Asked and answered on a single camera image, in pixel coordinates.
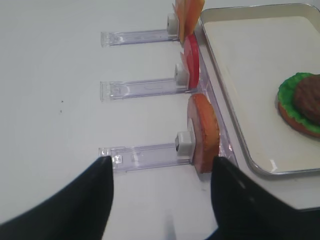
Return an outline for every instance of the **green lettuce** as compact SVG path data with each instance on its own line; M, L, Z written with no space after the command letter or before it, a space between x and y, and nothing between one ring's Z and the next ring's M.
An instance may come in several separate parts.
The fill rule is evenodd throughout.
M296 75L285 80L279 87L278 101L286 110L289 117L294 118L311 132L320 134L320 126L308 120L294 106L294 94L297 84L304 78L312 76L312 73L298 72Z

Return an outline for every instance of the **bottom bun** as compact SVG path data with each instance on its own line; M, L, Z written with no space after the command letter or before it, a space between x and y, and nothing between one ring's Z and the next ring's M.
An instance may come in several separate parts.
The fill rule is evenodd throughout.
M278 108L281 117L296 131L307 134L316 138L320 138L320 133L315 133L313 131L310 131L306 129L305 126L303 126L301 123L297 122L293 117L290 117L287 113L287 111L284 109L284 107L281 105L280 102L278 102Z
M210 173L220 149L220 129L215 110L205 95L197 93L189 98L187 117L192 120L196 139L192 162L198 173Z

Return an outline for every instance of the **white surface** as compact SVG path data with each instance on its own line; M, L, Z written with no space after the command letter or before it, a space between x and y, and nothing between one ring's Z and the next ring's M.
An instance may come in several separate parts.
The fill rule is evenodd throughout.
M204 27L253 162L267 173L320 169L320 141L294 131L275 103L285 79L319 74L320 33L301 16Z
M207 0L205 7L288 2ZM95 160L99 147L172 142L186 129L187 95L110 104L99 99L100 81L172 76L180 61L178 43L100 45L101 31L165 29L171 3L0 1L0 222L71 182ZM212 66L208 70L240 168L295 207L319 206L318 177L270 181L248 170ZM203 177L200 181L189 165L116 175L104 239L204 239L216 224L209 178Z

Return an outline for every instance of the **burger patty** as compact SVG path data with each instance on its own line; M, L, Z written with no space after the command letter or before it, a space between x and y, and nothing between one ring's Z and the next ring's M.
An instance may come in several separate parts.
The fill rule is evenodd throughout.
M320 124L320 75L308 76L296 85L293 105L310 121Z

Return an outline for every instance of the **bread slice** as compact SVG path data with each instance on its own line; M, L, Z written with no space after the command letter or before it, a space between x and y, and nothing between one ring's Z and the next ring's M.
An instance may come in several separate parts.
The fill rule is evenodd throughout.
M312 132L308 130L305 126L303 126L301 123L297 122L293 117L290 117L287 113L287 111L284 109L284 107L281 105L280 102L278 102L278 108L281 117L296 131L307 134L316 138L320 138L320 133Z
M210 173L213 160L219 155L220 130L213 106L202 93L192 95L188 101L187 117L192 119L195 149L193 164L198 173Z
M198 19L200 18L202 9L205 5L205 0L187 0L186 1L186 16L184 24L184 37L194 33Z
M181 44L185 42L186 7L187 0L175 0L174 11L179 19L179 39Z

